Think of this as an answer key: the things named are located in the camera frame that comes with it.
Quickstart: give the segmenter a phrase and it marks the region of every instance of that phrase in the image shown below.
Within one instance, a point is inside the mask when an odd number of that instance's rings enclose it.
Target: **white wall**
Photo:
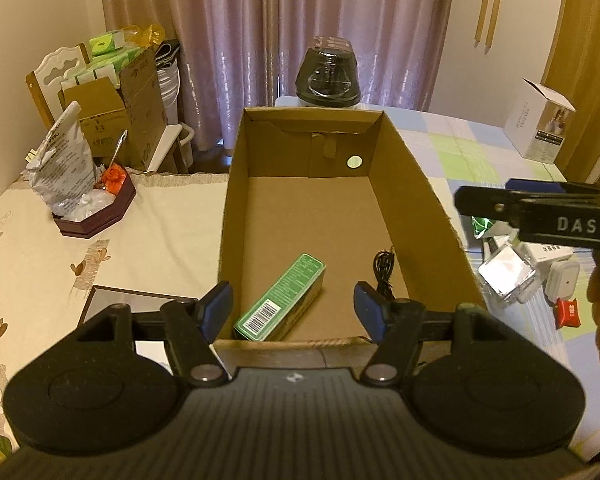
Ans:
[[[49,52],[103,31],[102,0],[0,0],[0,195],[46,133],[25,76]]]
[[[429,112],[504,126],[522,78],[540,82],[554,41],[562,0],[501,0],[493,46],[475,33],[482,0],[452,0]]]

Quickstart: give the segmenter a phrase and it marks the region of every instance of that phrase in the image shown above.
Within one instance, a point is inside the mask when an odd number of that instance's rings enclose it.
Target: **green box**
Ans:
[[[301,254],[235,323],[236,332],[251,341],[281,340],[318,295],[325,268],[320,260]]]
[[[125,33],[122,30],[111,30],[89,40],[89,48],[93,57],[108,54],[123,46],[125,46]]]

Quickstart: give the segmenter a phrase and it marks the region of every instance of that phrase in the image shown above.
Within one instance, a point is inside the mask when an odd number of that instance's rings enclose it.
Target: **white bucket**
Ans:
[[[158,83],[162,94],[162,105],[167,113],[168,124],[178,124],[178,94],[180,93],[180,72],[178,63],[158,70]]]

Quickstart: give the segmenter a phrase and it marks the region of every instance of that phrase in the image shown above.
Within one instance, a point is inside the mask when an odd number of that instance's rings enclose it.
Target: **pink curtain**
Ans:
[[[351,40],[363,102],[422,108],[450,0],[103,0],[107,28],[160,23],[178,38],[182,119],[231,150],[244,107],[295,94],[315,35]]]
[[[446,28],[444,0],[279,0],[281,94],[295,95],[314,36],[351,41],[362,102],[420,108],[437,71],[436,41]]]
[[[262,0],[103,0],[107,28],[155,22],[181,44],[181,110],[206,150],[233,149],[245,107],[266,104]]]

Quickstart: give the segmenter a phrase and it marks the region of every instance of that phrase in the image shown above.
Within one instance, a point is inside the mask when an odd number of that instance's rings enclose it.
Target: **white cabinet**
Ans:
[[[504,126],[520,80],[542,79],[562,0],[500,0],[489,48],[494,1],[478,43],[482,0],[452,0],[429,112]]]

